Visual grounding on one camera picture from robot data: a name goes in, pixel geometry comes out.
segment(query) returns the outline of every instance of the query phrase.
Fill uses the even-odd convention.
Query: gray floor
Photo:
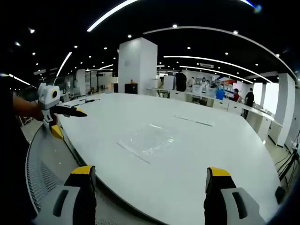
[[[34,137],[34,134],[36,133],[36,131],[38,130],[38,128],[42,125],[42,122],[36,121],[36,120],[32,120],[30,123],[26,124],[25,126],[22,127],[22,131],[25,135],[25,137],[27,138],[28,142],[31,142],[31,140]],[[281,161],[282,159],[284,159],[286,156],[289,155],[288,153],[288,149],[286,147],[281,148],[278,146],[275,146],[275,144],[271,141],[270,138],[268,138],[266,140],[265,143],[266,149],[268,150],[269,154],[271,155],[274,164],[276,164],[277,162]],[[283,160],[281,163],[278,163],[276,165],[277,170],[281,167],[281,165],[288,159],[288,157]],[[300,166],[297,165],[295,173],[293,175],[293,178],[290,181],[290,185],[287,185],[292,171],[293,171],[293,167],[291,167],[291,169],[289,170],[289,172],[287,173],[285,179],[282,180],[281,185],[283,188],[285,188],[287,190],[287,192],[290,191],[291,187],[293,186],[295,180],[297,177],[299,177],[300,175]]]

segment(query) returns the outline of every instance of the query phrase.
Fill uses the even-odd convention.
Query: white desk
[[[165,89],[157,89],[157,88],[149,88],[149,90],[169,91],[170,98],[176,99],[176,100],[181,100],[181,101],[184,101],[185,99],[187,99],[187,97],[184,98],[182,95],[198,96],[198,97],[207,98],[210,101],[212,101],[212,103],[210,103],[211,107],[225,111],[225,112],[234,113],[236,115],[240,115],[242,113],[242,109],[248,110],[249,113],[248,113],[248,117],[247,117],[247,122],[254,129],[254,131],[257,133],[257,135],[260,137],[260,139],[262,141],[264,141],[266,139],[269,127],[272,122],[276,124],[276,126],[278,127],[278,130],[280,130],[282,127],[282,125],[280,123],[275,121],[274,118],[269,116],[268,114],[261,112],[260,110],[254,109],[250,106],[231,101],[229,99],[224,98],[223,100],[219,100],[219,99],[216,99],[215,97],[207,96],[206,94],[194,94],[192,92],[187,92],[187,91],[180,92],[180,91],[175,91],[175,90],[165,90]]]
[[[277,211],[277,171],[265,146],[242,117],[151,96],[101,94],[88,98],[101,99],[80,106],[88,117],[59,116],[59,121],[83,160],[96,166],[98,178],[144,214],[170,225],[203,225],[209,166],[226,169],[236,186],[258,202],[265,220]],[[137,157],[120,146],[120,140],[147,130],[149,124],[167,130],[173,142],[154,149],[156,156],[140,153]],[[149,132],[144,138],[153,141],[157,135]]]

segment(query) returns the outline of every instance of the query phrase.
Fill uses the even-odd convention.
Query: human arm
[[[42,121],[42,108],[38,103],[28,102],[18,96],[13,96],[13,106],[18,116],[33,117]]]

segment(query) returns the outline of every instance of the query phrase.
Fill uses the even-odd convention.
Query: person in red shirt
[[[239,89],[234,89],[234,96],[233,96],[233,100],[235,101],[235,102],[237,102],[238,100],[239,100]]]

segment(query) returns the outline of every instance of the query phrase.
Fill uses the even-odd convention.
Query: black ceiling
[[[59,68],[69,52],[60,76],[78,68],[96,68],[117,63],[119,45],[144,37],[158,45],[158,61],[179,69],[212,62],[193,59],[165,59],[165,55],[196,56],[230,62],[256,73],[290,71],[273,55],[240,37],[194,29],[177,29],[143,35],[144,32],[178,26],[206,26],[238,30],[274,53],[293,70],[300,70],[299,29],[293,2],[255,0],[262,11],[239,0],[139,0],[115,13],[92,32],[86,30],[103,14],[125,0],[80,2],[6,3],[1,7],[0,72],[11,73],[29,83],[38,83],[39,69]],[[251,73],[226,64],[213,63],[220,71],[247,77]],[[47,78],[55,74],[47,72]],[[268,77],[273,82],[277,77]]]

